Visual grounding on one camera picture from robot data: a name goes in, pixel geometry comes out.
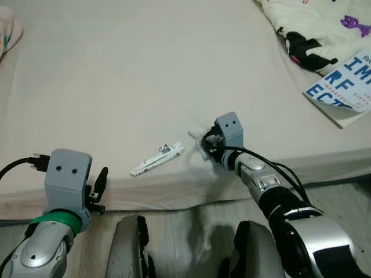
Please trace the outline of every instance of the white plastic part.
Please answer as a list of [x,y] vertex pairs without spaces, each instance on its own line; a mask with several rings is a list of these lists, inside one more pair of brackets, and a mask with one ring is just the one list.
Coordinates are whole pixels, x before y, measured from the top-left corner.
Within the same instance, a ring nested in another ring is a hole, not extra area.
[[177,142],[173,145],[167,146],[168,151],[163,153],[161,151],[158,152],[156,156],[148,158],[147,160],[140,163],[136,166],[133,170],[130,171],[130,175],[137,177],[153,168],[168,162],[169,160],[180,156],[184,152],[184,148],[181,146],[181,142]]

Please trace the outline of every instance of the cartoon print blanket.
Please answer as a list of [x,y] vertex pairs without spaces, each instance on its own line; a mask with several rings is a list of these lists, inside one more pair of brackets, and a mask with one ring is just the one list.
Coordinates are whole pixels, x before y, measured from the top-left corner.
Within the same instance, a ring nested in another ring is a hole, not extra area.
[[371,48],[371,0],[256,0],[289,56],[326,75]]

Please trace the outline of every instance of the book cover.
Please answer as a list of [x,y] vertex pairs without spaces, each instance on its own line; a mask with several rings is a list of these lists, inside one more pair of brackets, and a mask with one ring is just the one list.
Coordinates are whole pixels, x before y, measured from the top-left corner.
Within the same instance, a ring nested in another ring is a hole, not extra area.
[[371,111],[371,50],[361,50],[304,95],[341,128]]

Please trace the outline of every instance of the cable connector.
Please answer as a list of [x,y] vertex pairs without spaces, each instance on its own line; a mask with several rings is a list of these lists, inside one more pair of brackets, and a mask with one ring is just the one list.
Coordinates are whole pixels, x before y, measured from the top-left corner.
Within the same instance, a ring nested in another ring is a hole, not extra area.
[[36,157],[30,157],[29,164],[35,166],[36,170],[46,172],[50,161],[50,155],[34,154]]

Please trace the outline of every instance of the beige bed sheet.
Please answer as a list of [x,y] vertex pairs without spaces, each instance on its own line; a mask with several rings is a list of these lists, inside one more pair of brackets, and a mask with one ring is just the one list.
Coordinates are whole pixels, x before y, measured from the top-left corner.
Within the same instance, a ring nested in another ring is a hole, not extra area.
[[[371,115],[344,130],[301,92],[319,76],[293,64],[253,0],[0,0],[25,28],[0,63],[0,165],[69,148],[107,166],[108,210],[183,209],[249,197],[204,162],[187,130],[235,111],[245,147],[304,182],[370,172]],[[159,145],[179,158],[137,178]],[[41,213],[43,173],[1,181],[0,219]]]

